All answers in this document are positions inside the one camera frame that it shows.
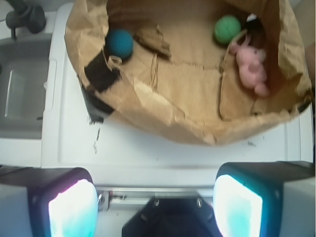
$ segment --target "brown paper bag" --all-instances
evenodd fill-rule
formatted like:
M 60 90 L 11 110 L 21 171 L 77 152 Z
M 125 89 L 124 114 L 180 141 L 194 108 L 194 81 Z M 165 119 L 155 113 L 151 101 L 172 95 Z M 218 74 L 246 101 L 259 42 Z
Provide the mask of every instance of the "brown paper bag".
M 250 13 L 264 29 L 261 46 L 272 91 L 266 99 L 241 86 L 235 57 L 212 38 L 221 16 L 233 14 L 245 23 Z M 109 26 L 133 34 L 150 25 L 159 25 L 170 44 L 169 59 L 134 42 L 129 60 L 106 61 Z M 289 121 L 311 100 L 304 47 L 287 0 L 77 0 L 65 41 L 82 86 L 115 109 L 108 119 L 176 142 L 219 145 L 244 139 Z M 120 77 L 100 90 L 85 73 L 91 64 L 117 70 Z

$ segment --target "pink plush toy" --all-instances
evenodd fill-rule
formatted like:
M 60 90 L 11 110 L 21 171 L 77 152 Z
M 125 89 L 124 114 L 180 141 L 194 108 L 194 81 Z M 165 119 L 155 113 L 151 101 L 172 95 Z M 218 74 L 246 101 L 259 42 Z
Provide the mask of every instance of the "pink plush toy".
M 264 49 L 249 46 L 249 42 L 250 36 L 246 37 L 242 45 L 232 42 L 230 53 L 236 54 L 240 80 L 243 86 L 254 89 L 258 96 L 267 97 L 270 91 L 266 85 L 267 74 L 262 65 L 266 59 L 266 52 Z

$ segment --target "ball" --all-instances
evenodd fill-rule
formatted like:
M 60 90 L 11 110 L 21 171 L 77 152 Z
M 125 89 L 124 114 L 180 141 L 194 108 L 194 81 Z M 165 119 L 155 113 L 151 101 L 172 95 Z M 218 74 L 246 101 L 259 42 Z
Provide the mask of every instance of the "ball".
M 110 55 L 126 59 L 132 54 L 133 38 L 126 30 L 110 30 L 106 36 L 105 42 L 107 52 Z
M 234 16 L 226 15 L 216 22 L 214 36 L 219 43 L 229 44 L 240 31 L 241 25 L 238 19 Z

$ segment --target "plush toy ear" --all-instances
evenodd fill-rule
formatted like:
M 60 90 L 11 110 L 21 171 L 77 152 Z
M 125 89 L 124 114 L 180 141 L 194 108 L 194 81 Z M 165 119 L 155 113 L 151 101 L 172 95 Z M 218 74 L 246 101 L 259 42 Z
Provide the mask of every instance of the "plush toy ear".
M 234 41 L 231 44 L 231 48 L 229 49 L 229 52 L 231 54 L 236 54 L 239 49 L 240 49 L 240 45 Z
M 241 44 L 241 46 L 248 46 L 249 45 L 249 43 L 250 43 L 250 41 L 251 41 L 251 36 L 250 35 L 246 35 L 246 39 L 245 39 L 245 41 Z

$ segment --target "bright light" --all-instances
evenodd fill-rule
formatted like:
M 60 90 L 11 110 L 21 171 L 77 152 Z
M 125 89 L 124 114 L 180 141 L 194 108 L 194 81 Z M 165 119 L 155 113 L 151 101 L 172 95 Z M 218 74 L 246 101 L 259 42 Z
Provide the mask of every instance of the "bright light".
M 222 175 L 215 181 L 213 207 L 223 236 L 260 235 L 262 198 L 230 175 Z
M 98 217 L 93 184 L 79 180 L 48 204 L 52 237 L 92 237 Z

